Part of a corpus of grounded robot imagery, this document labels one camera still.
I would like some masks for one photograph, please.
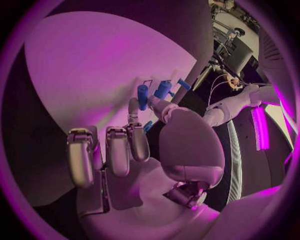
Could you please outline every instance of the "blue object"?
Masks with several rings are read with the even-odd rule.
[[[139,85],[137,87],[137,99],[139,103],[139,109],[141,111],[145,111],[148,100],[148,87],[146,85]]]
[[[174,98],[174,96],[175,96],[174,92],[169,91],[168,93],[171,95],[172,98]]]
[[[154,93],[154,96],[162,100],[165,99],[171,87],[172,84],[170,83],[170,81],[161,81],[158,89]]]
[[[147,122],[143,127],[144,131],[148,132],[150,130],[150,128],[152,127],[152,124],[153,124],[152,121]]]
[[[186,90],[190,90],[191,86],[187,84],[185,81],[183,81],[181,78],[178,80],[178,82],[181,86],[183,86]]]

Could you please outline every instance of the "purple light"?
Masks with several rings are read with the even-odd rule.
[[[256,150],[266,150],[270,148],[269,133],[266,121],[266,115],[261,107],[257,107],[251,110],[255,138],[256,138]]]

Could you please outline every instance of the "magenta light strip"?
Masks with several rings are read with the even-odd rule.
[[[259,151],[269,149],[269,133],[265,111],[262,107],[257,107],[252,109],[251,113],[255,129],[256,150]]]

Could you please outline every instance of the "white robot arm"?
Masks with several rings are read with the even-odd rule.
[[[207,107],[203,119],[211,126],[222,125],[235,118],[245,107],[257,107],[262,103],[280,105],[280,101],[271,86],[248,85],[236,95],[224,98]]]

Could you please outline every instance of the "white curved surface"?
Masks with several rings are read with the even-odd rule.
[[[28,71],[43,105],[67,133],[98,127],[102,152],[105,128],[127,123],[136,87],[172,80],[172,92],[196,60],[175,42],[136,21],[100,12],[78,11],[44,18],[25,41]],[[140,112],[145,124],[153,115]]]

